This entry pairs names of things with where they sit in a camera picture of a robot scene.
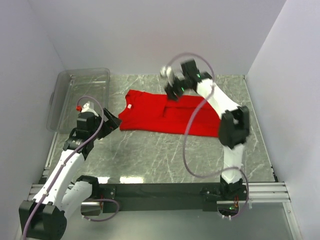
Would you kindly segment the red t shirt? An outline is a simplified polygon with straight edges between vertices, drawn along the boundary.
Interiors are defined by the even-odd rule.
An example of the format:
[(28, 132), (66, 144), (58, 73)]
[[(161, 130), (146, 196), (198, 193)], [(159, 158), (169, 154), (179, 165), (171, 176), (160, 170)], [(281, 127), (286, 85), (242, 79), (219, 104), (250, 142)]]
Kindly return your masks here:
[[(169, 100), (165, 94), (129, 90), (125, 96), (126, 107), (118, 115), (121, 131), (149, 131), (183, 135), (189, 119), (202, 102), (200, 96), (184, 95), (178, 101)], [(200, 137), (218, 137), (220, 118), (208, 104), (199, 110), (189, 134)]]

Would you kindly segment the clear plastic bin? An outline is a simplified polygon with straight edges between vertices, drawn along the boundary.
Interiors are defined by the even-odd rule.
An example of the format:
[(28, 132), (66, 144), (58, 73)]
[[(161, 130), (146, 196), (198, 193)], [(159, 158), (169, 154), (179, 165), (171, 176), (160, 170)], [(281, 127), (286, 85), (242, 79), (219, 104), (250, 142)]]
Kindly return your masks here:
[(64, 70), (57, 76), (54, 91), (50, 96), (50, 111), (46, 128), (51, 132), (68, 134), (76, 126), (77, 101), (82, 96), (91, 96), (103, 108), (108, 107), (110, 70), (87, 68)]

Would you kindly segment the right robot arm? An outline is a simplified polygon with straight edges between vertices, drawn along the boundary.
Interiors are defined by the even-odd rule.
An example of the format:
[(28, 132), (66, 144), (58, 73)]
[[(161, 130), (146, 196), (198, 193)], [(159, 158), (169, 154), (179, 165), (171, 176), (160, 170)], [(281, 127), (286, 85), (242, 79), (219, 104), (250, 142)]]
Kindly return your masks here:
[(182, 78), (176, 76), (170, 64), (160, 70), (160, 76), (167, 79), (165, 92), (169, 99), (178, 100), (185, 90), (194, 90), (203, 99), (196, 106), (184, 131), (184, 144), (200, 109), (208, 104), (220, 120), (218, 140), (223, 146), (223, 168), (208, 175), (198, 175), (186, 164), (186, 170), (199, 179), (220, 176), (218, 188), (207, 191), (218, 201), (231, 201), (249, 197), (249, 186), (244, 185), (247, 177), (242, 170), (245, 143), (250, 135), (250, 111), (247, 106), (231, 100), (216, 84), (213, 71), (200, 71), (194, 59), (181, 63)]

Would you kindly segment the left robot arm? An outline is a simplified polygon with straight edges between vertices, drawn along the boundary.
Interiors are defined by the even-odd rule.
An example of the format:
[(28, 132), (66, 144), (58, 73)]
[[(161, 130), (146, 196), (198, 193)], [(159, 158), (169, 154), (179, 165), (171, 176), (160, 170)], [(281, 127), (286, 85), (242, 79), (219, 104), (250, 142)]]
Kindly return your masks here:
[(106, 108), (101, 114), (93, 109), (81, 108), (73, 128), (65, 141), (59, 162), (43, 187), (32, 198), (24, 200), (18, 209), (22, 239), (60, 240), (67, 228), (68, 218), (85, 200), (98, 204), (115, 204), (115, 213), (120, 204), (100, 194), (99, 180), (93, 176), (79, 177), (69, 187), (76, 170), (86, 161), (100, 140), (116, 130), (121, 120)]

